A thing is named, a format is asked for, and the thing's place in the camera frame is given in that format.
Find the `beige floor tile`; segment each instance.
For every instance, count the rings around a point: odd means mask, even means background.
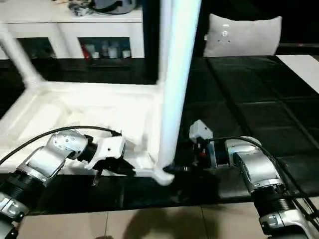
[[[19,230],[19,239],[103,239],[107,212],[29,216]]]
[[[253,203],[203,207],[209,239],[264,239]]]
[[[110,239],[206,239],[200,207],[109,212]]]

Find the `robotic arm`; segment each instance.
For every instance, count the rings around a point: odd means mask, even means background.
[[[222,145],[214,142],[207,144],[213,133],[200,120],[191,126],[189,136],[194,142],[198,162],[205,161],[198,164],[200,167],[237,166],[241,169],[265,235],[286,239],[314,238],[304,215],[292,199],[284,197],[286,186],[278,170],[260,148],[240,139],[229,139]],[[248,138],[260,144],[256,139]],[[76,130],[53,134],[46,146],[36,149],[1,184],[0,239],[17,237],[14,224],[19,223],[38,201],[67,158],[87,161],[85,168],[97,169],[97,175],[101,175],[103,169],[134,175],[133,166],[123,159],[124,151],[125,140],[121,135],[101,139],[95,144],[92,137]]]
[[[313,239],[307,220],[292,199],[286,199],[287,192],[282,178],[271,160],[262,150],[253,144],[229,139],[223,144],[225,157],[218,155],[214,145],[210,142],[203,144],[213,137],[212,131],[200,120],[190,128],[190,139],[194,142],[194,151],[198,161],[206,160],[212,168],[237,166],[241,169],[247,189],[251,194],[259,214],[259,223],[265,235],[271,238]],[[246,137],[254,142],[260,142],[252,137]]]
[[[103,169],[134,174],[133,166],[123,159],[124,150],[122,136],[103,138],[94,144],[92,137],[76,130],[53,134],[46,146],[36,149],[0,186],[0,239],[17,237],[12,223],[23,219],[67,158],[85,160],[85,168],[97,169],[99,174]]]

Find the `white pipe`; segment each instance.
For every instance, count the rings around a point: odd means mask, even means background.
[[[174,0],[157,168],[175,157],[201,0]]]
[[[167,59],[170,43],[172,0],[160,2],[160,35],[159,35],[159,80],[157,84],[164,83],[167,73]]]
[[[0,43],[4,47],[4,51],[8,54],[9,58],[14,62],[20,72],[26,87],[35,86],[39,82],[43,81],[42,76],[31,64],[18,40],[10,34],[6,24],[2,22],[0,22]]]

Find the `black cable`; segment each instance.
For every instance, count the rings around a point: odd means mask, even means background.
[[[291,180],[291,182],[293,183],[293,185],[297,188],[297,190],[299,191],[299,193],[301,194],[302,198],[304,198],[304,200],[307,202],[307,204],[311,207],[311,209],[315,212],[317,212],[317,208],[316,206],[312,203],[312,201],[309,199],[307,193],[305,193],[302,188],[300,187],[300,185],[297,183],[297,181],[294,179],[294,177],[292,176],[292,174],[288,171],[288,169],[286,168],[286,166],[284,165],[283,162],[281,162],[278,158],[276,158],[275,156],[273,156],[267,149],[265,149],[262,145],[260,145],[259,143],[246,138],[246,137],[239,137],[239,136],[229,136],[229,137],[220,137],[220,138],[211,138],[211,139],[207,139],[207,142],[212,142],[212,141],[218,141],[218,140],[229,140],[229,139],[238,139],[238,140],[242,140],[248,143],[251,143],[252,145],[258,147],[271,161],[272,163],[276,166],[279,166],[279,168],[288,176],[288,178]],[[303,206],[296,200],[294,200],[295,204],[297,205],[297,207],[301,210],[301,212],[305,215],[306,219],[308,221],[310,221],[313,226],[319,231],[319,224],[317,224],[311,217],[310,215],[306,212],[306,210],[303,208]]]
[[[42,134],[30,139],[29,141],[25,142],[24,144],[20,145],[18,148],[16,148],[15,150],[13,150],[10,153],[8,153],[5,157],[3,157],[0,160],[0,165],[3,164],[12,155],[14,155],[15,153],[19,152],[21,149],[25,148],[26,146],[28,146],[29,144],[35,142],[36,140],[38,140],[40,138],[43,138],[43,137],[45,137],[47,135],[50,135],[50,134],[56,133],[56,132],[60,132],[60,131],[63,131],[63,130],[77,129],[77,128],[82,128],[82,129],[90,128],[90,129],[97,129],[97,130],[101,130],[101,131],[106,131],[106,132],[110,132],[112,136],[120,136],[120,135],[122,135],[121,133],[118,133],[115,130],[111,130],[111,129],[104,128],[104,127],[98,127],[98,126],[88,126],[88,125],[79,126],[78,125],[78,126],[67,126],[67,127],[62,127],[62,128],[56,128],[56,129],[53,129],[51,131],[42,133]]]

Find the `pillow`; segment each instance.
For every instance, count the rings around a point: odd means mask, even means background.
[[[281,20],[233,21],[211,14],[204,56],[274,55]]]

